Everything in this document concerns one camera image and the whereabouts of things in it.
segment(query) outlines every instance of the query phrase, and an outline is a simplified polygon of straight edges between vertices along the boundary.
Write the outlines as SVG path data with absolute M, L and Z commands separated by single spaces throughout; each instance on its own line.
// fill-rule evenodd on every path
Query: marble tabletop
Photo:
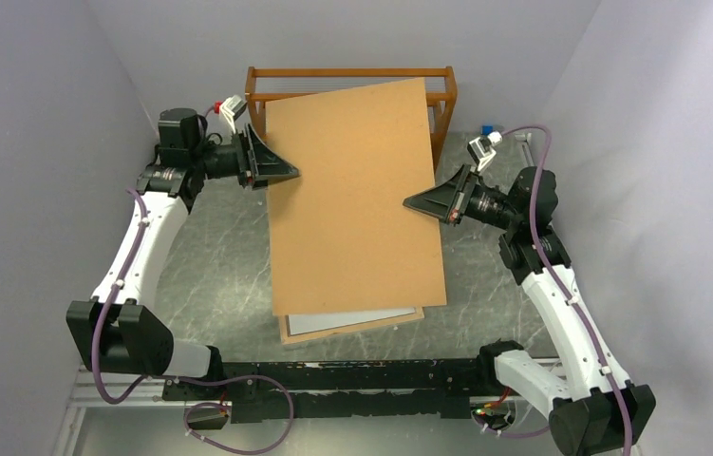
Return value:
M 473 136 L 448 135 L 437 183 L 470 161 L 465 145 Z M 485 178 L 504 191 L 524 165 L 519 148 L 505 142 Z M 500 338 L 518 341 L 532 356 L 555 356 L 535 306 L 501 263 L 500 233 L 469 218 L 441 226 L 448 304 L 426 308 L 424 319 L 282 345 L 272 315 L 264 192 L 209 181 L 172 245 L 154 311 L 175 337 L 219 347 L 225 361 L 474 357 Z

